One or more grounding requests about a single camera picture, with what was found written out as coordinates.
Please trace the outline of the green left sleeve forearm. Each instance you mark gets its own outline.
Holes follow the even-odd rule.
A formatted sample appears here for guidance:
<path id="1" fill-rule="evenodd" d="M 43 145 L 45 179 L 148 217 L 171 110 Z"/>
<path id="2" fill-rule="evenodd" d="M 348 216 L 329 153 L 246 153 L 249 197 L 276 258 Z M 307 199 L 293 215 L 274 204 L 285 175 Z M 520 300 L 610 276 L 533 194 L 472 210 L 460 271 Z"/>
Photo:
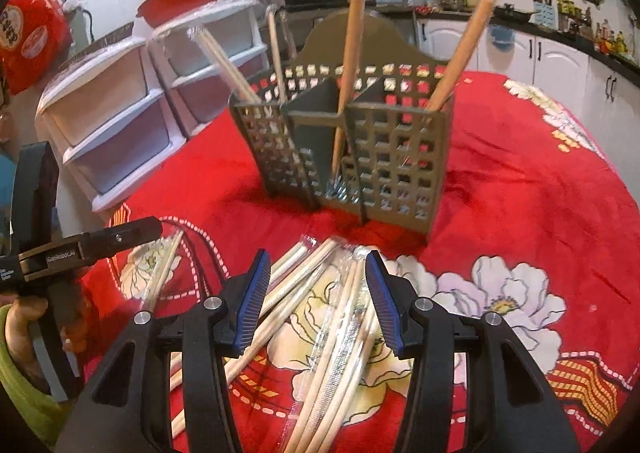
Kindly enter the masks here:
<path id="1" fill-rule="evenodd" d="M 75 401 L 56 402 L 50 395 L 29 383 L 17 369 L 4 336 L 9 310 L 9 305 L 1 308 L 1 385 L 28 428 L 49 451 L 52 451 L 70 418 Z"/>

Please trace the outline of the left hand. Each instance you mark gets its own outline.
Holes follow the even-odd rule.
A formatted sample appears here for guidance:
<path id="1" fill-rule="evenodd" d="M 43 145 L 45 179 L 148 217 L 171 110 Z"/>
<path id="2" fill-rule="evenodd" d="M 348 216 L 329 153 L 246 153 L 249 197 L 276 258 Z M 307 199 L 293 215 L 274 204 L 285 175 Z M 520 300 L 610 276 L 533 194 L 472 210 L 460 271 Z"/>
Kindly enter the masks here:
<path id="1" fill-rule="evenodd" d="M 29 383 L 44 393 L 49 393 L 50 388 L 36 358 L 28 325 L 37 322 L 47 309 L 47 299 L 36 296 L 16 297 L 6 316 L 4 327 L 6 347 L 12 361 Z M 77 317 L 64 325 L 60 332 L 61 346 L 65 352 L 78 355 L 86 350 L 91 309 L 89 299 L 81 295 L 76 306 Z"/>

